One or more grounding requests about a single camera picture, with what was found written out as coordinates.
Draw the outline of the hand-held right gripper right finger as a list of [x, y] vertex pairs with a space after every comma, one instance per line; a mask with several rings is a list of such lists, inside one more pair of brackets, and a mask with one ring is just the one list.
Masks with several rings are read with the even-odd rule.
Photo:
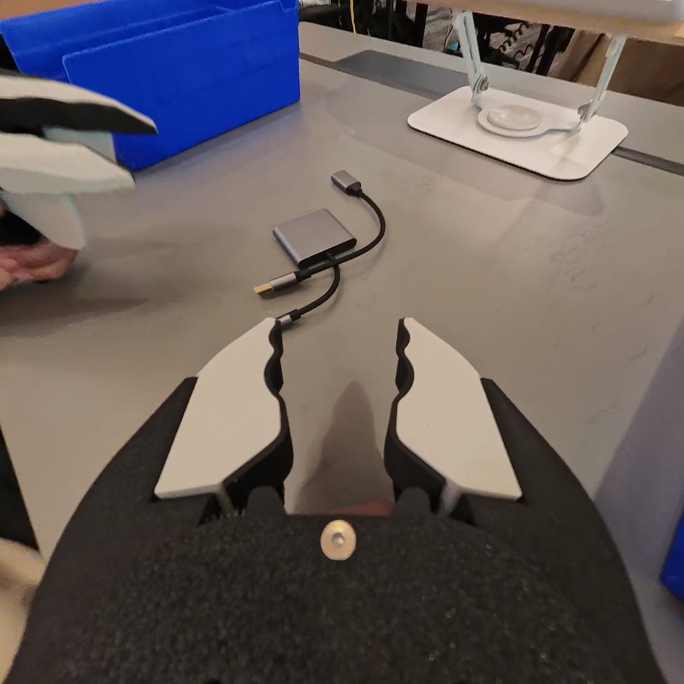
[[418, 490], [429, 511], [450, 515], [466, 494], [517, 502], [522, 488], [469, 361], [411, 317], [398, 322], [397, 394], [390, 406], [384, 468], [398, 504]]

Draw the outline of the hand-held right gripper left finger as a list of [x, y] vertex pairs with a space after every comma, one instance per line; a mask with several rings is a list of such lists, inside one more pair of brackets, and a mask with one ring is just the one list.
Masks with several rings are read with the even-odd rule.
[[280, 324], [265, 318], [196, 374], [158, 499], [212, 494], [241, 512], [253, 490], [268, 487], [284, 502], [294, 449], [280, 395], [282, 354]]

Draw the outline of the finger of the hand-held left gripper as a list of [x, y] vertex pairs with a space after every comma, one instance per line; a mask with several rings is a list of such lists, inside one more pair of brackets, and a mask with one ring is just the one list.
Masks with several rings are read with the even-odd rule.
[[113, 98], [60, 81], [25, 74], [1, 75], [1, 130], [46, 128], [157, 133], [151, 118]]
[[1, 189], [16, 194], [131, 190], [135, 179], [115, 158], [110, 132], [47, 128], [47, 138], [1, 133]]

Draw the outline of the blue plastic bin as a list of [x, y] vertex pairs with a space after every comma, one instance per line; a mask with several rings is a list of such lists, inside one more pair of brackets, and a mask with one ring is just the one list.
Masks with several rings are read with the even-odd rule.
[[139, 171], [300, 99], [296, 1], [98, 1], [1, 22], [24, 74], [116, 99], [156, 135], [113, 135]]
[[683, 601], [683, 514], [679, 519], [668, 554], [663, 562], [661, 582], [672, 594]]

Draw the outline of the dark cable grey plug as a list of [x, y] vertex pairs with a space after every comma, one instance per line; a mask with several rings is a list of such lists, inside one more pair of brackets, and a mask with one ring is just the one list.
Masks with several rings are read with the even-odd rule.
[[378, 234], [370, 243], [364, 245], [363, 247], [357, 247], [356, 244], [353, 249], [339, 254], [336, 257], [328, 256], [322, 263], [317, 265], [307, 268], [298, 268], [294, 265], [295, 269], [293, 271], [277, 278], [272, 278], [266, 283], [257, 286], [254, 289], [254, 292], [257, 295], [266, 295], [281, 289], [286, 289], [291, 286], [295, 286], [304, 280], [308, 280], [312, 276], [323, 271], [339, 268], [342, 266], [342, 264], [353, 261], [360, 256], [365, 255], [367, 252], [370, 252], [381, 243], [381, 240], [384, 238], [387, 231], [387, 222], [380, 207], [374, 201], [372, 201], [372, 199], [366, 193], [363, 192], [361, 182], [345, 170], [339, 170], [338, 172], [334, 173], [331, 176], [331, 182], [345, 195], [362, 201], [372, 210], [372, 212], [374, 212], [378, 220]]

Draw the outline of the person's left hand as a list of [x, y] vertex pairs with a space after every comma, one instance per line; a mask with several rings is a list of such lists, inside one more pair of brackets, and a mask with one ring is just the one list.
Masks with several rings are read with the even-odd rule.
[[1, 292], [21, 283], [45, 283], [62, 278], [73, 267], [80, 250], [41, 239], [34, 245], [1, 247]]

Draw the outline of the beige hoodie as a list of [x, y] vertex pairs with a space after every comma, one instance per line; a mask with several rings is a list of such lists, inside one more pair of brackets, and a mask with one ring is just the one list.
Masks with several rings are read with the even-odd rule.
[[16, 656], [33, 598], [45, 571], [40, 552], [1, 539], [1, 679]]

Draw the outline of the wooden document stand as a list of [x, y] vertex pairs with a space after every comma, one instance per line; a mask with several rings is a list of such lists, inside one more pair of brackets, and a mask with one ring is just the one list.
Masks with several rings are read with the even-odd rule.
[[[620, 122], [597, 115], [629, 38], [683, 43], [682, 1], [450, 1], [468, 85], [408, 116], [433, 138], [556, 181], [586, 178], [627, 137]], [[491, 85], [480, 57], [474, 13], [607, 35], [605, 61], [591, 99], [566, 107]]]

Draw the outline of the cardboard box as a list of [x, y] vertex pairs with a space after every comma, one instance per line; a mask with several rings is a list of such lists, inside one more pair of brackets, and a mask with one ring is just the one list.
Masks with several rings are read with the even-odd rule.
[[[596, 86], [609, 46], [609, 36], [576, 31], [554, 72], [555, 77]], [[608, 89], [683, 107], [683, 48], [628, 39]]]

